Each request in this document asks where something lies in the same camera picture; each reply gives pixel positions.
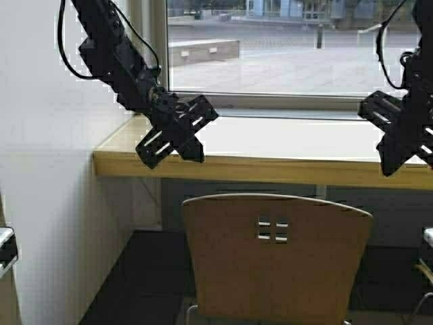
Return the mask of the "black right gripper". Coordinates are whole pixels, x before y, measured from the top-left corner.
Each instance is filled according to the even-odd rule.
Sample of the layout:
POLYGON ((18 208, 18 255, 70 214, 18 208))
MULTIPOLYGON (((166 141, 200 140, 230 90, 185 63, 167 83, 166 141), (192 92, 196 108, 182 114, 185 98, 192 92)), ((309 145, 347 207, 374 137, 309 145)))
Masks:
POLYGON ((408 93, 397 99, 375 91, 361 100, 358 115, 384 132, 376 146, 382 174, 391 176, 414 156, 432 166, 432 100, 408 93))

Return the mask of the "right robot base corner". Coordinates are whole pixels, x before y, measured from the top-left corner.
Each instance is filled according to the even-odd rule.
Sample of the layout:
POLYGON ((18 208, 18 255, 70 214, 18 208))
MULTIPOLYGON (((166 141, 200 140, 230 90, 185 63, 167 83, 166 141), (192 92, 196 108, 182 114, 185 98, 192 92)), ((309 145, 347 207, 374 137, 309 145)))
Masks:
POLYGON ((419 249, 419 268, 432 284, 432 227, 426 227, 422 231, 419 249))

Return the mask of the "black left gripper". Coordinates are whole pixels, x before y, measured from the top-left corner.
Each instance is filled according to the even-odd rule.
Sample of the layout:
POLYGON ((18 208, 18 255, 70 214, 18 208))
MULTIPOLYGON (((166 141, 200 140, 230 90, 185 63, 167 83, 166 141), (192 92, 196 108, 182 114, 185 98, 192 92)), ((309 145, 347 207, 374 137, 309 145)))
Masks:
POLYGON ((135 148, 144 165, 154 169, 174 151, 183 160, 203 163, 204 147, 196 133, 219 117, 212 104, 204 95, 183 102, 164 88, 151 89, 149 96, 146 116, 152 128, 135 148))

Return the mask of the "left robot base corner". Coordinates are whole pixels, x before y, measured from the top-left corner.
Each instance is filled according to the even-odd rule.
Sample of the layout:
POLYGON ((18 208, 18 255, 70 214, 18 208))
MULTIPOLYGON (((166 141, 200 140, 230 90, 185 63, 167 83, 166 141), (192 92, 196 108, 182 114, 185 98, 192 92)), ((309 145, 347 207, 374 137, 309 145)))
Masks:
POLYGON ((16 234, 12 227, 1 227, 1 278, 19 259, 16 234))

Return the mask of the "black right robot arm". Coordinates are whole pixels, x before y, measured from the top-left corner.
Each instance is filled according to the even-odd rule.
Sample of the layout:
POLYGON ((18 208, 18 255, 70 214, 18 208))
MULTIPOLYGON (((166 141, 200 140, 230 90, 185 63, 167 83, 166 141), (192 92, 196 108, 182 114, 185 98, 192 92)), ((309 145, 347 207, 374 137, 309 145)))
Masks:
POLYGON ((359 103, 358 115, 380 129, 383 136, 376 146, 382 174, 390 177, 416 156, 432 166, 432 2, 416 1, 411 15, 420 33, 414 49, 404 51, 399 63, 403 67, 401 82, 396 85, 385 64, 385 34, 401 1, 379 24, 375 52, 385 79, 395 90, 405 90, 398 99, 383 91, 374 91, 359 103))

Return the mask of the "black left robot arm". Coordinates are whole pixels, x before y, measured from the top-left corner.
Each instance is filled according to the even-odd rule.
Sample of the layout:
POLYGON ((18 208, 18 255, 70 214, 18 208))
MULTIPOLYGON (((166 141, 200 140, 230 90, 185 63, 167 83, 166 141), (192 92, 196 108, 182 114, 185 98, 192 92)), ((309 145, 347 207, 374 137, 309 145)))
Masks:
POLYGON ((150 67, 127 36, 112 1, 73 1, 87 38, 80 55, 92 77, 111 87, 126 110, 148 118, 151 130, 135 151, 149 168, 172 152, 196 163, 205 160, 196 134, 218 118, 204 95, 184 102, 158 84, 159 66, 150 67))

